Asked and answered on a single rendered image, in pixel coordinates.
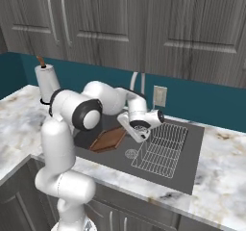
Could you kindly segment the brown wooden cutting board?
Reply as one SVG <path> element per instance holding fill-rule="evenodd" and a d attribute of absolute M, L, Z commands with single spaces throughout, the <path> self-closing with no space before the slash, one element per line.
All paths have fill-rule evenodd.
<path fill-rule="evenodd" d="M 104 130 L 92 143 L 89 150 L 96 153 L 114 150 L 122 142 L 125 135 L 126 130 L 123 127 Z"/>

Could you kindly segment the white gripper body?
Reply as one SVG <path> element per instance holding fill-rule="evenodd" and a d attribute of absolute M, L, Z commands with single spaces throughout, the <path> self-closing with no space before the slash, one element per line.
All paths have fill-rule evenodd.
<path fill-rule="evenodd" d="M 127 112 L 120 114 L 117 117 L 117 120 L 128 132 L 128 134 L 138 143 L 146 141 L 151 134 L 150 129 L 140 129 L 140 130 L 134 129 L 129 123 L 129 117 Z"/>

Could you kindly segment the white sink tap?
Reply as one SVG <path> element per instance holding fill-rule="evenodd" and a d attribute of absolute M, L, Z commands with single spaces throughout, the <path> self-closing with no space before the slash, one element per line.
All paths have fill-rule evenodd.
<path fill-rule="evenodd" d="M 135 80 L 138 75 L 138 72 L 134 72 L 132 75 L 131 83 L 130 83 L 130 90 L 135 89 Z M 141 93 L 145 94 L 145 73 L 141 73 Z"/>

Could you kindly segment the grey wooden cupboard door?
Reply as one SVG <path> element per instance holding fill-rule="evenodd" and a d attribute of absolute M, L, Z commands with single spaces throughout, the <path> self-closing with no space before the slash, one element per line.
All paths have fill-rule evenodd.
<path fill-rule="evenodd" d="M 149 0 L 145 71 L 246 89 L 246 0 Z"/>
<path fill-rule="evenodd" d="M 65 0 L 72 62 L 142 72 L 147 0 Z"/>
<path fill-rule="evenodd" d="M 62 56 L 55 0 L 51 0 L 59 45 L 52 33 L 47 0 L 0 0 L 0 26 L 9 52 Z"/>

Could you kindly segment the white wall outlet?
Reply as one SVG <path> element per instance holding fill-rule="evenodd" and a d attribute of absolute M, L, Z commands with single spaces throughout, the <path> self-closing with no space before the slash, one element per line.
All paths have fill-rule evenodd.
<path fill-rule="evenodd" d="M 157 106 L 164 107 L 166 103 L 167 88 L 154 86 L 154 104 Z"/>

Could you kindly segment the dark grey sink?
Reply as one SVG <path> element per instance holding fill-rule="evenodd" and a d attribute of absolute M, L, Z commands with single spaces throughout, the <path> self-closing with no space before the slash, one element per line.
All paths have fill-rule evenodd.
<path fill-rule="evenodd" d="M 171 119 L 167 119 L 165 122 L 181 125 L 188 129 L 184 148 L 181 151 L 179 161 L 171 179 L 132 166 L 134 156 L 137 154 L 142 143 L 136 142 L 130 135 L 126 135 L 114 150 L 102 153 L 96 153 L 89 150 L 89 147 L 101 132 L 120 126 L 120 123 L 114 116 L 104 115 L 99 124 L 89 132 L 79 130 L 73 132 L 76 155 L 94 163 L 163 185 L 167 188 L 191 194 L 204 136 L 204 128 Z"/>

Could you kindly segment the white paper towel roll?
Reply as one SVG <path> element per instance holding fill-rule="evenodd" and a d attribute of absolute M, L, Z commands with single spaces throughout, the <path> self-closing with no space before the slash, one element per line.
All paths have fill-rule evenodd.
<path fill-rule="evenodd" d="M 49 104 L 53 92 L 60 88 L 55 68 L 50 64 L 46 67 L 38 65 L 35 67 L 35 73 L 41 94 L 41 100 L 43 103 Z"/>

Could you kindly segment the brown paper towel holder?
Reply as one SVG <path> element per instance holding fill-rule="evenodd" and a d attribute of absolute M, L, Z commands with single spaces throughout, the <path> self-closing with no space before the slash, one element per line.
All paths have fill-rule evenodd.
<path fill-rule="evenodd" d="M 48 105 L 50 103 L 50 98 L 52 95 L 50 78 L 49 78 L 49 68 L 46 66 L 42 57 L 37 56 L 39 61 L 39 66 L 36 67 L 37 82 L 40 89 L 41 101 Z"/>

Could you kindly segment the grey lower cabinet door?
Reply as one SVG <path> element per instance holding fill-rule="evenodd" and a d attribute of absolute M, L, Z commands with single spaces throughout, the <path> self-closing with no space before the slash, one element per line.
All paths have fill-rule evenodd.
<path fill-rule="evenodd" d="M 119 231 L 119 214 L 114 208 L 96 200 L 85 205 L 88 217 L 94 222 L 98 231 L 110 231 L 110 211 L 113 212 L 113 231 Z"/>
<path fill-rule="evenodd" d="M 124 218 L 128 218 L 127 231 L 173 231 L 170 228 L 159 227 L 125 212 L 119 212 L 120 231 L 123 230 Z"/>
<path fill-rule="evenodd" d="M 50 231 L 34 178 L 27 165 L 23 165 L 0 186 L 0 231 L 30 231 L 16 198 L 17 192 L 28 212 L 31 230 Z"/>

